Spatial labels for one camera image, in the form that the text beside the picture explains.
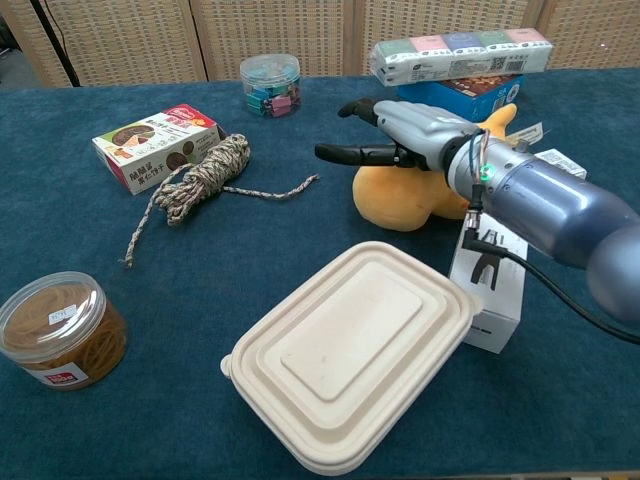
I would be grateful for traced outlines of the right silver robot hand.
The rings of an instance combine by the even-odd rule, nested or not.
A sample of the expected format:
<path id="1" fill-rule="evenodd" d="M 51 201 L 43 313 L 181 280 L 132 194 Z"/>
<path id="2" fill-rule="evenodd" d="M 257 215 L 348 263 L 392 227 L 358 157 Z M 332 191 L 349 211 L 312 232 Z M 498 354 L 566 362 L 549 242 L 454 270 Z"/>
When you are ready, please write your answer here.
<path id="1" fill-rule="evenodd" d="M 338 116 L 357 116 L 392 140 L 388 145 L 314 147 L 321 160 L 357 167 L 444 171 L 460 148 L 481 132 L 476 124 L 443 108 L 406 101 L 362 98 L 341 107 Z"/>

